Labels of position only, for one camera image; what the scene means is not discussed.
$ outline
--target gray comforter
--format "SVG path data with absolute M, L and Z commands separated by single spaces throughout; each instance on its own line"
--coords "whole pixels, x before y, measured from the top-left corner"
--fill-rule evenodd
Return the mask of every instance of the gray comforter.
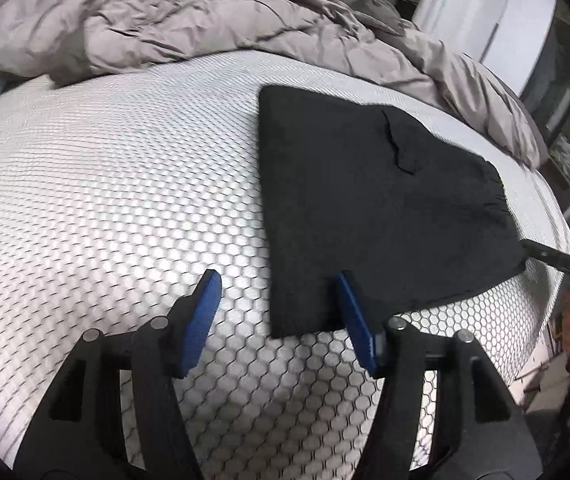
M 0 71 L 47 73 L 61 85 L 241 48 L 396 89 L 529 166 L 543 157 L 536 127 L 495 76 L 384 0 L 9 0 L 0 8 Z

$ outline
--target metal screw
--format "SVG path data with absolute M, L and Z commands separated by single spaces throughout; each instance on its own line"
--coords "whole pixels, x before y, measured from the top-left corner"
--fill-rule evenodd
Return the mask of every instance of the metal screw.
M 464 328 L 456 333 L 456 337 L 463 341 L 463 343 L 471 343 L 474 340 L 474 334 Z
M 91 343 L 92 341 L 96 341 L 99 335 L 100 335 L 100 330 L 98 330 L 97 328 L 90 328 L 89 330 L 85 330 L 82 333 L 82 339 L 84 341 L 87 341 L 88 343 Z
M 387 320 L 387 326 L 390 330 L 403 330 L 407 326 L 407 321 L 402 317 L 390 317 Z
M 162 330 L 169 325 L 169 319 L 165 316 L 156 316 L 150 323 L 154 330 Z

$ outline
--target white mattress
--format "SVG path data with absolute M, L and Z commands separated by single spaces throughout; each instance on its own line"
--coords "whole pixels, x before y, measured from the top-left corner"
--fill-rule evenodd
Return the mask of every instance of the white mattress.
M 539 173 L 447 114 L 368 82 L 259 52 L 63 89 L 34 79 L 0 96 L 0 456 L 8 465 L 84 330 L 124 332 L 164 314 L 210 267 L 223 276 L 223 300 L 200 364 L 176 383 L 206 478 L 351 475 L 380 381 L 358 365 L 344 331 L 268 337 L 255 132 L 265 84 L 408 111 L 495 165 L 521 236 L 570 251 Z M 425 332 L 471 330 L 510 381 L 560 279 L 529 262 L 477 298 L 406 318 Z M 433 427 L 436 380 L 426 378 L 414 465 L 425 463 Z M 130 459 L 140 465 L 127 376 L 122 405 Z

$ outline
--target black cloth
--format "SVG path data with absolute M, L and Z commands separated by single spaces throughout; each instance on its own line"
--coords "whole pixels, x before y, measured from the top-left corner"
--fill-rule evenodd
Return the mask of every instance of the black cloth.
M 398 108 L 267 86 L 258 147 L 274 337 L 341 328 L 341 270 L 382 302 L 375 322 L 523 270 L 494 166 Z

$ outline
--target blue gripper pad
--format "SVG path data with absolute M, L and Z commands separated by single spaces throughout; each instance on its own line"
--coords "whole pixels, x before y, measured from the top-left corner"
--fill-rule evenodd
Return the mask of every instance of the blue gripper pad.
M 195 367 L 201 358 L 209 327 L 214 321 L 214 314 L 219 307 L 223 292 L 220 274 L 215 270 L 206 270 L 192 296 L 197 302 L 190 323 L 183 337 L 181 372 L 183 375 Z
M 371 332 L 360 304 L 360 293 L 351 272 L 344 270 L 338 274 L 338 306 L 350 335 L 354 353 L 359 364 L 374 377 L 379 367 L 374 346 L 374 334 Z

